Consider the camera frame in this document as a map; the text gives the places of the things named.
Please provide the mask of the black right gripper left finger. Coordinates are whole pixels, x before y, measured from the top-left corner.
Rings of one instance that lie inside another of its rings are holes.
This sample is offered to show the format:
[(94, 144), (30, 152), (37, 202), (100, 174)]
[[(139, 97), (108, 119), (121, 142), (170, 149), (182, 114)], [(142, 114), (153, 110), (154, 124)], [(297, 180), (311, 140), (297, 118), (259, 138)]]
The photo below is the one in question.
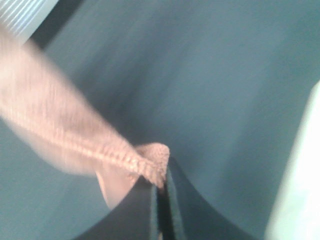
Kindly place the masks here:
[(140, 177), (111, 212), (75, 240), (158, 240), (157, 191)]

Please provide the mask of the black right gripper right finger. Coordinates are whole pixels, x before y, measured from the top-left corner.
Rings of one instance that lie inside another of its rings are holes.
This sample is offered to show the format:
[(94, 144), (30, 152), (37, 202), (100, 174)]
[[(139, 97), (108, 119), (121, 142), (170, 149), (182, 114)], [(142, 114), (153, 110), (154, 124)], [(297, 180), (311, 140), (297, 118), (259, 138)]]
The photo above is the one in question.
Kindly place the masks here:
[(166, 193), (174, 240), (253, 238), (220, 214), (200, 195), (173, 157), (170, 157), (168, 162)]

